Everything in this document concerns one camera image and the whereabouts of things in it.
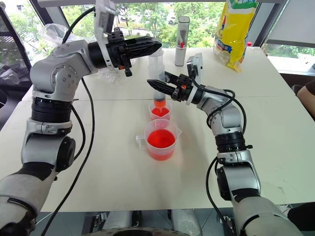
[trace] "yellow bag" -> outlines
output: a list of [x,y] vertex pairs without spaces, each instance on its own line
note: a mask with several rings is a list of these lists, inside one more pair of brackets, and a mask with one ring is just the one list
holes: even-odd
[[258,3],[257,0],[226,0],[218,24],[214,52],[224,64],[241,71],[247,46],[247,33]]

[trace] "plastic measuring cup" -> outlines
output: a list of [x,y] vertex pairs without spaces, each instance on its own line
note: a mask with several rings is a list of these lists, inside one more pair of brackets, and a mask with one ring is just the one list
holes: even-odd
[[150,103],[149,104],[149,112],[150,112],[151,120],[155,120],[155,119],[168,119],[168,120],[170,120],[171,119],[171,111],[172,111],[172,104],[171,103],[166,102],[165,108],[168,109],[168,112],[166,114],[162,115],[162,116],[158,116],[158,115],[154,114],[152,112],[154,108],[160,109],[160,108],[157,108],[155,106],[154,102]]
[[155,119],[147,125],[144,135],[136,136],[136,141],[141,149],[148,150],[151,157],[158,161],[164,161],[172,156],[181,132],[169,120]]

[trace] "cup handle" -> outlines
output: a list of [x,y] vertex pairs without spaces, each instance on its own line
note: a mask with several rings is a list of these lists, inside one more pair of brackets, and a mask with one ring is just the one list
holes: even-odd
[[136,142],[139,144],[140,149],[147,149],[146,139],[144,135],[137,135]]

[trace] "person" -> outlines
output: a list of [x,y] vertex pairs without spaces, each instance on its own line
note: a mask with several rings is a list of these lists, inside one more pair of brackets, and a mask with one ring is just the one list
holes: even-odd
[[308,82],[296,95],[309,113],[315,117],[315,80]]
[[315,202],[305,203],[295,208],[281,205],[279,209],[300,231],[315,231]]

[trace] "robotic arm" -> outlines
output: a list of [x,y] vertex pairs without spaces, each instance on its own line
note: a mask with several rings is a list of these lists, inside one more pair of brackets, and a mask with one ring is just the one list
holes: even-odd
[[67,134],[72,129],[72,101],[81,78],[105,67],[124,69],[131,76],[130,59],[161,47],[147,36],[125,40],[119,28],[108,33],[112,29],[108,22],[113,20],[109,3],[96,5],[97,42],[62,44],[31,68],[33,102],[22,147],[23,166],[0,181],[1,235],[29,235],[56,175],[73,163],[75,140]]
[[[154,89],[168,94],[176,101],[193,103],[209,115],[229,101],[222,95],[205,92],[210,90],[227,94],[224,90],[203,86],[197,88],[193,80],[200,81],[202,75],[202,55],[196,54],[187,61],[189,76],[179,77],[166,74],[167,85],[159,80],[148,80]],[[261,185],[252,161],[250,148],[245,145],[242,133],[241,114],[228,104],[209,119],[216,139],[218,161],[222,167],[216,169],[220,195],[231,201],[234,211],[236,234],[240,236],[301,236],[301,232],[291,223],[270,200],[260,196]]]

